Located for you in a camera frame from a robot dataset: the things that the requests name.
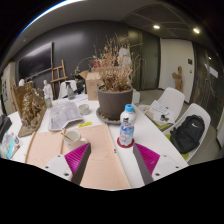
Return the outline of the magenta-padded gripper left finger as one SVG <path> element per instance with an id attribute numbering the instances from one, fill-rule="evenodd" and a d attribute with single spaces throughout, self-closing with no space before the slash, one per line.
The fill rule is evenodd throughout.
<path id="1" fill-rule="evenodd" d="M 91 154 L 91 144 L 84 144 L 66 155 L 58 154 L 43 169 L 79 185 Z"/>

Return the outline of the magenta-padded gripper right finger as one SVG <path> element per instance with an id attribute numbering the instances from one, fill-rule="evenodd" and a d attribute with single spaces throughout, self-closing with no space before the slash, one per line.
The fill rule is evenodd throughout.
<path id="1" fill-rule="evenodd" d="M 182 168 L 169 155 L 159 155 L 138 143 L 133 144 L 133 154 L 145 185 L 177 172 Z"/>

